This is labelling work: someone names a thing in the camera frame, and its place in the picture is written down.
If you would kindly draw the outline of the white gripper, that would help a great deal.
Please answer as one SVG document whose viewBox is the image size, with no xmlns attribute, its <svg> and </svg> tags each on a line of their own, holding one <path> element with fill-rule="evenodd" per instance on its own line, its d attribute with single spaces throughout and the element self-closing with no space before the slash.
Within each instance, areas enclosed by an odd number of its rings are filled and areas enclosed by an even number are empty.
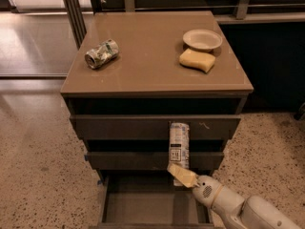
<svg viewBox="0 0 305 229">
<path fill-rule="evenodd" d="M 221 183 L 209 176 L 198 176 L 195 172 L 185 169 L 177 164 L 170 163 L 167 168 L 173 176 L 174 186 L 192 188 L 194 198 L 204 206 L 211 208 L 216 192 Z"/>
</svg>

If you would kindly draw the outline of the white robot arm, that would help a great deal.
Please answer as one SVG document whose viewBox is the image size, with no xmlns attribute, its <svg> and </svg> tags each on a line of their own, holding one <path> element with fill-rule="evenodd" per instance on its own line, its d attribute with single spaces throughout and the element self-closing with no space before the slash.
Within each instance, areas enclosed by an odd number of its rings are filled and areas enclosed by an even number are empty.
<svg viewBox="0 0 305 229">
<path fill-rule="evenodd" d="M 191 188 L 194 198 L 220 216 L 227 229 L 301 229 L 266 199 L 242 197 L 209 176 L 170 163 L 168 172 Z"/>
</svg>

